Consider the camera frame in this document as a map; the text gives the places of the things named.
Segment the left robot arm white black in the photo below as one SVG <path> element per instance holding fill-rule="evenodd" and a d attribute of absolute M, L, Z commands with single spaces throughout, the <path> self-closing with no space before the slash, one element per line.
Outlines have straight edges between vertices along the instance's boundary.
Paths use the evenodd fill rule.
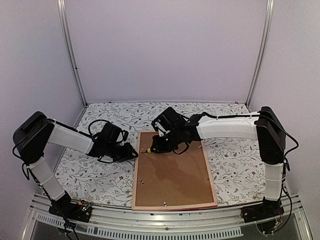
<path fill-rule="evenodd" d="M 46 161 L 45 155 L 51 145 L 77 151 L 99 162 L 104 157 L 116 163 L 138 157 L 127 142 L 128 131 L 108 120 L 101 122 L 104 125 L 100 131 L 94 133 L 89 126 L 87 132 L 83 132 L 36 111 L 13 133 L 13 155 L 23 162 L 49 198 L 56 201 L 54 207 L 63 217 L 70 217 L 75 210 L 74 205 L 63 198 L 68 194 Z"/>

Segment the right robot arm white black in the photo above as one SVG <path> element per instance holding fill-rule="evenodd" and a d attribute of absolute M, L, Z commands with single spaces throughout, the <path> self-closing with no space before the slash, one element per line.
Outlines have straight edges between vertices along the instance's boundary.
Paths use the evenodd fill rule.
<path fill-rule="evenodd" d="M 217 138 L 246 139 L 257 143 L 265 168 L 265 200 L 259 206 L 262 218 L 278 210 L 285 180 L 287 133 L 270 107 L 253 113 L 212 115 L 208 112 L 186 117 L 172 107 L 166 108 L 152 122 L 156 131 L 147 153 L 176 153 L 181 144 L 188 149 L 193 142 Z"/>

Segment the pink wooden photo frame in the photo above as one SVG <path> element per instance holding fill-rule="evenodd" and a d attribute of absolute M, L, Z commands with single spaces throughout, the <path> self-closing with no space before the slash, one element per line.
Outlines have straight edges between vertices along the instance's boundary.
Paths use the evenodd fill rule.
<path fill-rule="evenodd" d="M 218 206 L 214 181 L 204 143 L 192 142 L 181 155 L 146 153 L 153 131 L 140 131 L 135 160 L 133 211 L 184 211 Z"/>

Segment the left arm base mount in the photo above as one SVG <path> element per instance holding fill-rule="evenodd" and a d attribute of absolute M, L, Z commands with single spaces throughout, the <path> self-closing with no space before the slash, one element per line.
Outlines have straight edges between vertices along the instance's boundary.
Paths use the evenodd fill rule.
<path fill-rule="evenodd" d="M 55 216 L 88 223 L 92 215 L 92 203 L 85 200 L 73 202 L 65 191 L 60 199 L 52 200 L 48 212 Z"/>

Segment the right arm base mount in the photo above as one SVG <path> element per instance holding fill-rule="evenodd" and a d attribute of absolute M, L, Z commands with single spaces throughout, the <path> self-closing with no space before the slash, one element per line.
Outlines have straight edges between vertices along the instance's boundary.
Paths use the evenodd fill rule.
<path fill-rule="evenodd" d="M 241 209 L 240 216 L 245 223 L 260 221 L 272 217 L 281 216 L 284 214 L 281 199 L 267 200 L 265 197 L 262 203 L 246 206 Z"/>

